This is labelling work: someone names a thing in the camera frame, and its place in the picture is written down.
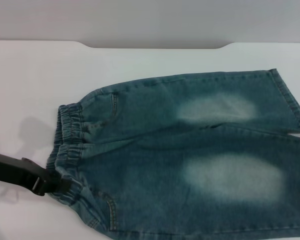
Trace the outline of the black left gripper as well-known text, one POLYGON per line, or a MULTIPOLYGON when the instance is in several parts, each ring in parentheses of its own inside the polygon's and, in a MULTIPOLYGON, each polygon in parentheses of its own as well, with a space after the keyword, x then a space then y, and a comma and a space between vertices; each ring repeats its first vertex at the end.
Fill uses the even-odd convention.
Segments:
POLYGON ((66 192, 72 181, 48 171, 35 162, 0 154, 0 181, 24 187, 38 196, 66 192))

